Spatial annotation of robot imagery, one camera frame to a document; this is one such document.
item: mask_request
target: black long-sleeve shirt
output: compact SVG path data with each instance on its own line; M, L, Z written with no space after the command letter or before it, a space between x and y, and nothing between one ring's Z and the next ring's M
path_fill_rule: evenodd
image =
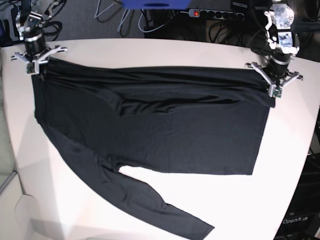
M262 78L242 69L101 69L52 59L45 80L32 82L38 123L89 187L132 216L191 240L214 227L119 168L250 175L275 105Z

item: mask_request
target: blue object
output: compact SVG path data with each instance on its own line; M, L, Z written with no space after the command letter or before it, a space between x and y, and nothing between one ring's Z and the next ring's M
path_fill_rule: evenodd
M191 0L122 0L127 9L186 9Z

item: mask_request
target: power strip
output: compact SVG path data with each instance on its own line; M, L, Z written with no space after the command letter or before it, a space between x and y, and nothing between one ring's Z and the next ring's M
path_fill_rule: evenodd
M190 9L188 11L190 18L201 19L217 19L217 20L234 20L244 21L245 15L241 12L234 11L219 11L219 10L207 10L207 9Z

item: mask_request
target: gray carpet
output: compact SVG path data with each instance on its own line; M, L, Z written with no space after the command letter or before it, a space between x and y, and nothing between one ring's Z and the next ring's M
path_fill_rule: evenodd
M107 8L113 1L102 0L100 11ZM64 9L54 20L63 24L63 30L57 40L75 39L105 39L105 38L143 38L144 35L138 29L138 20L141 12L132 11L122 27L121 36L117 33L124 9L120 5L112 6L103 13L98 22L94 19L98 0L68 0ZM230 10L229 0L192 0L190 8Z

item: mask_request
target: white cable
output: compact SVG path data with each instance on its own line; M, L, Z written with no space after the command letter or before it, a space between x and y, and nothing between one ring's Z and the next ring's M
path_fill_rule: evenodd
M145 31L145 30L143 30L143 29L141 28L141 26L140 26L141 19L142 19L143 15L144 15L144 14L141 13L141 16L140 16L139 21L138 21L138 28L139 28L139 30L140 30L141 32L143 32L143 33L145 33L145 34L152 33L152 32L154 32L154 31L159 30L160 28L163 28L163 27L164 27L165 25L167 25L167 24L169 23L169 21L173 18L173 17L172 17L169 21L167 21L166 23L164 23L164 24L162 24L162 25L160 25L160 26L158 26L158 27L156 27L156 28L154 28L154 29Z
M93 17L93 19L96 19L97 17L99 17L101 14L103 14L105 11L107 11L109 8L111 8L113 5L115 5L115 3L112 3L110 6L108 6L105 10L103 10L102 12L99 12L99 7L100 7L100 4L101 4L101 0L98 1L98 4L96 6L96 11L95 11L95 15Z
M118 28L116 30L117 33L120 33L121 27L124 24L126 18L129 16L130 11L131 11L131 9L128 10L127 8L124 10L124 12L122 14L122 18L121 18L120 24L119 24L119 26L118 26Z

